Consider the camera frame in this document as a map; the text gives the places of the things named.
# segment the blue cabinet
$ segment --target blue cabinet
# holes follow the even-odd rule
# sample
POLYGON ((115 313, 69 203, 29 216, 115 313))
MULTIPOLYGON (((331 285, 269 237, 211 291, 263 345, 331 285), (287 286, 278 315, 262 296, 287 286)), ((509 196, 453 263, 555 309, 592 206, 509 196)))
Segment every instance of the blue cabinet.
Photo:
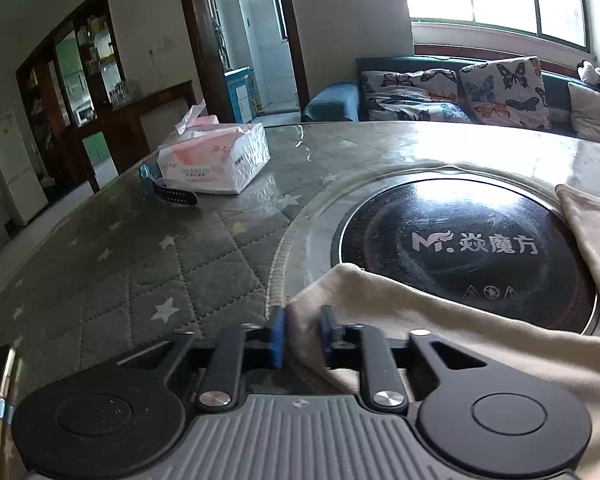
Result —
POLYGON ((235 121, 237 123, 248 123, 254 117, 251 108, 251 93, 249 90, 249 74, 251 69, 246 66, 237 70, 225 72, 224 78, 229 89, 231 106, 234 109, 235 121))

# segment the blue sofa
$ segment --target blue sofa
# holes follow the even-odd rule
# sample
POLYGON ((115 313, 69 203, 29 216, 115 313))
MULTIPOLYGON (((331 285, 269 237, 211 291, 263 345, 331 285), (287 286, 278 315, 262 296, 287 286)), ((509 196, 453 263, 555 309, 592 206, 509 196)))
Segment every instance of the blue sofa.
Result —
MULTIPOLYGON (((480 59, 457 57, 409 56, 409 57, 363 57, 356 60, 356 82, 337 83, 327 86, 314 97, 302 112, 302 122, 366 121, 365 101, 360 89, 360 74, 368 70, 387 72, 417 72, 431 68, 446 68, 458 72, 463 66, 483 62, 480 59)), ((568 83, 583 86, 582 81, 571 77, 542 71, 546 100, 552 112, 552 129, 556 134, 575 137, 571 127, 571 99, 568 83)), ((458 85, 460 98, 465 97, 464 88, 458 85)))

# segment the refrigerator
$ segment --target refrigerator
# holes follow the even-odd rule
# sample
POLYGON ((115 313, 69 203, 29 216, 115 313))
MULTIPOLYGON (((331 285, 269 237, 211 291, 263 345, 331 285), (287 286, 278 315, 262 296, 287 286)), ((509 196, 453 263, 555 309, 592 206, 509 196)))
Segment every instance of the refrigerator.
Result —
POLYGON ((17 225, 26 225, 48 204, 13 112, 0 118, 0 187, 17 225))

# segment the black circular cooktop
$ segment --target black circular cooktop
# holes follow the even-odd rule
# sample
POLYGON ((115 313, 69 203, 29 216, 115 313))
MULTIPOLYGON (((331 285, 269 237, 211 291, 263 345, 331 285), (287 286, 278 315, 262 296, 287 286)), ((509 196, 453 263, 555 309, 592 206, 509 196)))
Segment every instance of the black circular cooktop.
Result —
POLYGON ((13 417, 25 466, 50 478, 122 478, 158 460, 185 424, 178 397, 146 370, 87 370, 27 397, 13 417))
POLYGON ((555 330, 583 332, 596 299, 565 223, 480 180, 433 178, 378 194, 336 236, 333 260, 555 330))

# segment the stuffed animal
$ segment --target stuffed animal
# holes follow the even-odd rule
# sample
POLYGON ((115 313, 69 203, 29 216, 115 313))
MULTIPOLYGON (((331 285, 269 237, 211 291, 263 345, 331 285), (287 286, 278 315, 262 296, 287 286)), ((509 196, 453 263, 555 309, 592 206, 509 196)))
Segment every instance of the stuffed animal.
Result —
POLYGON ((589 61, 578 64, 578 75, 583 83, 600 88, 600 67, 594 67, 589 61))

